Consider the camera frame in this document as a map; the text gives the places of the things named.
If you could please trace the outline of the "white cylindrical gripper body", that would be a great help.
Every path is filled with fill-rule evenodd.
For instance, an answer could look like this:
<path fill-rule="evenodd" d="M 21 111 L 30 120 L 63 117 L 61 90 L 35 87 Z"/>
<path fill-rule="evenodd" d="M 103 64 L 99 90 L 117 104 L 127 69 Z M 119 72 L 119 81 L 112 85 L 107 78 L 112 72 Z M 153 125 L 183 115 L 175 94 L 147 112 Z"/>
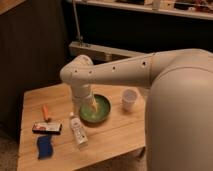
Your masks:
<path fill-rule="evenodd" d="M 79 114 L 80 107 L 83 104 L 92 105 L 94 101 L 94 95 L 90 85 L 83 85 L 78 87 L 71 87 L 72 90 L 72 102 L 74 113 Z"/>

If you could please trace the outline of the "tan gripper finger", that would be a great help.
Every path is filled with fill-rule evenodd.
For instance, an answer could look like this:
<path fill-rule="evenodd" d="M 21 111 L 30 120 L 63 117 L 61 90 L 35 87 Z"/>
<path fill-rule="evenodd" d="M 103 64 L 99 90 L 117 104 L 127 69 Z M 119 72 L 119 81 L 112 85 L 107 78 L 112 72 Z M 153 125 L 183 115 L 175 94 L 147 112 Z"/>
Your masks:
<path fill-rule="evenodd" d="M 96 100 L 95 99 L 93 99 L 93 101 L 92 101 L 92 109 L 93 109 L 93 111 L 95 111 L 95 112 L 97 112 L 98 111 L 98 103 L 96 102 Z"/>

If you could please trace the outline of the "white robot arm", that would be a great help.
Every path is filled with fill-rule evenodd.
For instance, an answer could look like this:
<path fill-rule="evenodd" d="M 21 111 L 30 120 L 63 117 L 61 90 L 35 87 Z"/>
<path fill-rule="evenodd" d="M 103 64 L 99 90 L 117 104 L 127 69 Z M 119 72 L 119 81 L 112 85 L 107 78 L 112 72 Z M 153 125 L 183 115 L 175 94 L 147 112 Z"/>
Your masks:
<path fill-rule="evenodd" d="M 147 171 L 213 171 L 212 52 L 171 50 L 99 65 L 79 55 L 60 77 L 75 103 L 91 97 L 91 84 L 147 88 Z"/>

